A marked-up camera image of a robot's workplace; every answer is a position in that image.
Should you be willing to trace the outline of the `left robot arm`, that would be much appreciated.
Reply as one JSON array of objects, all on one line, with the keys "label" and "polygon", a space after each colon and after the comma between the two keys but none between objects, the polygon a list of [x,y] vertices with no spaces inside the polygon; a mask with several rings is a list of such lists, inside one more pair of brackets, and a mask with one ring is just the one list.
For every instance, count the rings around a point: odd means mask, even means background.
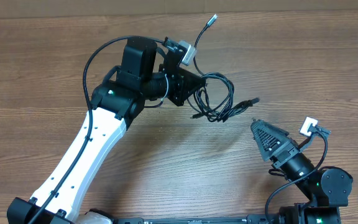
[{"label": "left robot arm", "polygon": [[103,161],[146,107],[146,100],[169,99],[182,106],[205,85],[181,68],[197,49],[181,40],[125,37],[120,65],[114,66],[92,94],[81,130],[50,177],[29,200],[16,197],[7,209],[9,223],[73,223]]}]

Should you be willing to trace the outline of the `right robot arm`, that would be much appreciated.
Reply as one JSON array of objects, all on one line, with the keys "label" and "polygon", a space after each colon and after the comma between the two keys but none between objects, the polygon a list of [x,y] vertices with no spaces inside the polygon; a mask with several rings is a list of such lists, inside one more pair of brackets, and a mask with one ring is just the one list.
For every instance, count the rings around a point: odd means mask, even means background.
[{"label": "right robot arm", "polygon": [[[318,120],[307,117],[300,128],[300,134],[306,139],[298,144],[287,131],[261,119],[253,121],[250,129],[262,159],[272,163],[269,174],[287,180],[287,184],[270,194],[264,214],[256,215],[259,223],[340,223],[339,209],[348,205],[353,177],[340,167],[323,165],[330,130],[320,126]],[[316,137],[323,140],[324,149],[319,162],[313,165],[303,152]],[[269,213],[274,196],[291,185],[297,186],[308,201]]]}]

